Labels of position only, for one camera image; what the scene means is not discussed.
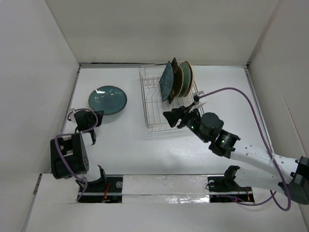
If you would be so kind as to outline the dark teal round plate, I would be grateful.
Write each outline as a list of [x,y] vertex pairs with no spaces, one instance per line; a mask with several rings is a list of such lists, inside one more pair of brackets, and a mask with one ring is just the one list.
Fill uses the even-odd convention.
[[119,87],[102,86],[94,89],[88,97],[88,105],[93,111],[104,111],[105,115],[114,115],[122,111],[127,104],[127,95]]

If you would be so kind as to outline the dark teal oval plate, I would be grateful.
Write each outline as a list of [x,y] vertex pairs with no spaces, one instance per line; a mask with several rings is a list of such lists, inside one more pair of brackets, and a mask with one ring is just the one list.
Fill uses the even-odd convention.
[[162,97],[162,102],[170,102],[170,94],[173,90],[174,72],[170,61],[167,62],[166,67],[161,75],[159,86]]

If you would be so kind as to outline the woven bamboo round plate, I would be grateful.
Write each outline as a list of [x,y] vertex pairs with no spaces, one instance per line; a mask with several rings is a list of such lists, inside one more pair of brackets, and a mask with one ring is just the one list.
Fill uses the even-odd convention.
[[180,65],[180,70],[181,70],[181,87],[180,87],[180,90],[179,90],[179,94],[177,95],[177,97],[182,97],[183,96],[183,93],[184,93],[184,89],[185,89],[185,74],[184,74],[184,71],[185,71],[185,63],[182,62]]

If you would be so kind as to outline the black square amber plate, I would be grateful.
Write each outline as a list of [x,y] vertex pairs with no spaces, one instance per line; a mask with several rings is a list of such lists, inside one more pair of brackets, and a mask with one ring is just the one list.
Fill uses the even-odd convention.
[[171,104],[175,97],[179,94],[179,90],[181,87],[181,70],[178,65],[176,58],[172,60],[172,68],[173,68],[173,87],[168,97],[168,103]]

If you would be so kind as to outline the light green flower plate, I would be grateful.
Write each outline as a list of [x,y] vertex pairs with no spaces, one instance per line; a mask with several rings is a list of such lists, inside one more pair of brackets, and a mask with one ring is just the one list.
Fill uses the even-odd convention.
[[180,64],[183,71],[183,87],[179,94],[180,97],[186,97],[192,87],[193,73],[188,61],[184,61]]

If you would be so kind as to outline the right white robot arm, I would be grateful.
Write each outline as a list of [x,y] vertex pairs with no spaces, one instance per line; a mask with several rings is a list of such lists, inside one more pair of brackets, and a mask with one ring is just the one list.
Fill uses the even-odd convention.
[[287,158],[269,155],[265,150],[242,141],[237,135],[223,130],[224,122],[215,113],[201,115],[197,109],[174,108],[163,112],[170,127],[187,127],[208,149],[219,157],[244,162],[257,168],[249,170],[231,165],[224,176],[211,177],[211,192],[232,192],[248,187],[268,189],[284,194],[291,201],[307,205],[309,203],[309,159]]

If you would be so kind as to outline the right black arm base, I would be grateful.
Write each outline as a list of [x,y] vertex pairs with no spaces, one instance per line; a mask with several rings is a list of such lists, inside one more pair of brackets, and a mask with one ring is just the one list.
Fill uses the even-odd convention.
[[209,191],[210,203],[254,203],[251,187],[240,187],[237,184],[227,183],[223,176],[208,176],[205,189]]

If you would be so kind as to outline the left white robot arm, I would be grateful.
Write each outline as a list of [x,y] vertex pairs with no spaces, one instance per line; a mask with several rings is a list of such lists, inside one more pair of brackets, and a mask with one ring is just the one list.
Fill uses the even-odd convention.
[[94,145],[95,128],[102,124],[103,116],[104,111],[88,109],[72,110],[68,114],[67,120],[77,124],[74,133],[61,134],[50,141],[51,172],[55,179],[75,177],[79,186],[87,186],[86,180],[79,177],[89,170],[83,134],[88,133]]

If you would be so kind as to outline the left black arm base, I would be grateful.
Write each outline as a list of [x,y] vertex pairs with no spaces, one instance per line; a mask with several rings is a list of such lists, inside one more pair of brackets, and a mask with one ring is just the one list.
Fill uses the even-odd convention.
[[99,178],[88,182],[85,192],[82,194],[83,186],[79,184],[79,203],[121,203],[122,202],[122,175],[107,175],[106,180]]

